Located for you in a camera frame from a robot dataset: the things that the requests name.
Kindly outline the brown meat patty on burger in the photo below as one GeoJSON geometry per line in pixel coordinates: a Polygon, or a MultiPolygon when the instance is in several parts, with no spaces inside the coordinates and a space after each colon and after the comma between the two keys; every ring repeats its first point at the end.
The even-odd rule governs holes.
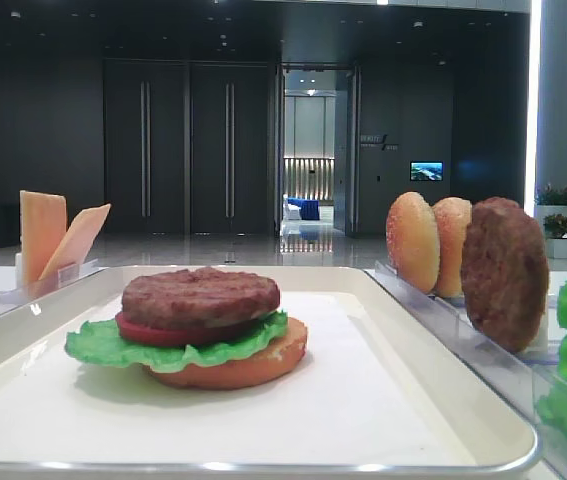
{"type": "Polygon", "coordinates": [[[235,325],[272,313],[279,304],[274,280],[212,267],[140,276],[122,294],[130,322],[164,329],[235,325]]]}

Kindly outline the sesame bun half front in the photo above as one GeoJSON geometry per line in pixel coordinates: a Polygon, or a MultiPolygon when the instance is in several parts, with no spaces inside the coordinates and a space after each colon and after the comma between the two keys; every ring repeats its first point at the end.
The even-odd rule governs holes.
{"type": "Polygon", "coordinates": [[[439,274],[440,242],[433,209],[418,192],[403,193],[390,206],[386,244],[398,275],[430,293],[439,274]]]}

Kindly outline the upright brown meat patty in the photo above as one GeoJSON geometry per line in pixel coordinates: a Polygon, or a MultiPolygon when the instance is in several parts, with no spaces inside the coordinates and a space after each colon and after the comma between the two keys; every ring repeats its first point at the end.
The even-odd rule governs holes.
{"type": "Polygon", "coordinates": [[[511,353],[526,349],[539,331],[549,288],[539,223],[510,199],[476,203],[460,274],[474,328],[511,353]]]}

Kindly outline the clear acrylic rack bun lane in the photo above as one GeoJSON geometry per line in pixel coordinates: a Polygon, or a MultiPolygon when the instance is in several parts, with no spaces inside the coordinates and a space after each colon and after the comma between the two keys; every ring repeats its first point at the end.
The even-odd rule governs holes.
{"type": "Polygon", "coordinates": [[[400,279],[388,263],[378,261],[373,277],[452,351],[481,380],[537,427],[544,461],[567,479],[567,381],[557,371],[559,342],[547,324],[556,320],[556,296],[536,343],[522,354],[510,354],[469,322],[461,298],[425,295],[400,279]]]}

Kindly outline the blue sofa in far room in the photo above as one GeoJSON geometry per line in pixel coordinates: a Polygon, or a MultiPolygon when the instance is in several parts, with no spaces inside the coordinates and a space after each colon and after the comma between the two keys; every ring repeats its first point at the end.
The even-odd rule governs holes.
{"type": "Polygon", "coordinates": [[[299,214],[302,220],[318,221],[320,219],[318,200],[288,197],[287,202],[290,206],[299,208],[299,214]]]}

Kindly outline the wall mounted display screen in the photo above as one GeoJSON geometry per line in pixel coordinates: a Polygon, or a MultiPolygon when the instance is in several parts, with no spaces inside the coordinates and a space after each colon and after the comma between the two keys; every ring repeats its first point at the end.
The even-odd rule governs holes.
{"type": "Polygon", "coordinates": [[[411,181],[442,181],[443,164],[441,162],[411,162],[411,181]]]}

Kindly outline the red tomato slice on burger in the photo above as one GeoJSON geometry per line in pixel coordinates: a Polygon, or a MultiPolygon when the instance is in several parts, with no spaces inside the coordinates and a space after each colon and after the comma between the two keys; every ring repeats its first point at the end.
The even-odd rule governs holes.
{"type": "Polygon", "coordinates": [[[210,345],[230,341],[248,333],[263,321],[252,319],[223,327],[197,327],[190,329],[163,329],[131,322],[124,312],[115,316],[119,335],[134,343],[160,348],[175,348],[186,345],[210,345]]]}

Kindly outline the green lettuce leaf on burger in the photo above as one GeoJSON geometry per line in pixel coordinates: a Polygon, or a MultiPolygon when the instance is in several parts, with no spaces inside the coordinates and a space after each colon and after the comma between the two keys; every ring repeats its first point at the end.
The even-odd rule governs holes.
{"type": "Polygon", "coordinates": [[[123,339],[113,320],[86,321],[77,332],[66,335],[65,352],[86,364],[116,368],[140,364],[159,373],[174,373],[191,365],[208,368],[248,359],[284,337],[288,324],[288,314],[276,311],[233,340],[208,346],[159,348],[123,339]]]}

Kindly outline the white planter with red flowers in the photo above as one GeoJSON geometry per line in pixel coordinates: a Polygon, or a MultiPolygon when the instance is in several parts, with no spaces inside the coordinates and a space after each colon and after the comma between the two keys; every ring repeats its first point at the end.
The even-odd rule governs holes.
{"type": "Polygon", "coordinates": [[[547,256],[567,259],[567,186],[540,187],[535,200],[535,219],[545,235],[547,256]]]}

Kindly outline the sesame bun half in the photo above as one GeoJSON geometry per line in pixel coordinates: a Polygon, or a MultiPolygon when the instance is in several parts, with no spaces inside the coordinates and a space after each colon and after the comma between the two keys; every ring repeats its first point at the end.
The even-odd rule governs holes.
{"type": "Polygon", "coordinates": [[[398,275],[430,293],[439,274],[440,242],[433,209],[418,192],[403,193],[390,206],[386,244],[398,275]]]}
{"type": "Polygon", "coordinates": [[[462,293],[461,263],[466,229],[471,221],[472,204],[459,197],[446,197],[433,206],[440,243],[440,265],[435,285],[441,297],[462,293]]]}

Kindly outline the white rectangular serving tray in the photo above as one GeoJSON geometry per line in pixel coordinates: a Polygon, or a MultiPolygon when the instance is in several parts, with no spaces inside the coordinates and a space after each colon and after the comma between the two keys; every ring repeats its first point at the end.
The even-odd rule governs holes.
{"type": "Polygon", "coordinates": [[[371,275],[264,267],[309,330],[295,371],[234,391],[83,365],[67,333],[105,321],[151,266],[109,268],[0,315],[0,479],[518,479],[535,428],[371,275]]]}

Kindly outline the bottom burger bun half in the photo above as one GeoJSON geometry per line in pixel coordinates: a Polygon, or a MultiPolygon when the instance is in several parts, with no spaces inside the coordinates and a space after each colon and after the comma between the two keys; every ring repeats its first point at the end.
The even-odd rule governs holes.
{"type": "Polygon", "coordinates": [[[306,353],[308,329],[300,320],[289,317],[287,333],[272,340],[254,355],[230,360],[218,366],[189,365],[181,372],[159,373],[146,366],[144,370],[160,383],[170,387],[204,390],[236,390],[273,381],[292,372],[306,353]]]}

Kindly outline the leaning orange cheese slice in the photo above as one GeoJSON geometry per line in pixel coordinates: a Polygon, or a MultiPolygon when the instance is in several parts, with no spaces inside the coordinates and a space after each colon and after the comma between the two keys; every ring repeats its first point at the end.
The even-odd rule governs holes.
{"type": "Polygon", "coordinates": [[[72,220],[58,247],[52,254],[39,279],[69,265],[82,265],[101,231],[111,205],[105,204],[81,210],[72,220]]]}

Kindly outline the dark double door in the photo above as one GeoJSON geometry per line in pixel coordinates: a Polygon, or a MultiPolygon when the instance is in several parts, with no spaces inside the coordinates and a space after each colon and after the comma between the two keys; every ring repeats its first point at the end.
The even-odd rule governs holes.
{"type": "Polygon", "coordinates": [[[267,234],[270,68],[104,64],[107,228],[267,234]]]}

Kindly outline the clear left acrylic rack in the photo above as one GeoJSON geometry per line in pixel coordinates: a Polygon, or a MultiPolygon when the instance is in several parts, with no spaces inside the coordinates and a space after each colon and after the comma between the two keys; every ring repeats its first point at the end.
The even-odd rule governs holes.
{"type": "Polygon", "coordinates": [[[12,290],[0,290],[0,315],[15,308],[36,303],[44,295],[56,292],[103,270],[103,267],[99,265],[99,260],[95,259],[82,265],[72,264],[63,267],[57,273],[42,281],[22,286],[18,282],[21,273],[20,256],[20,253],[16,255],[14,267],[0,266],[0,280],[2,280],[2,276],[14,274],[13,283],[15,284],[15,288],[12,290]]]}

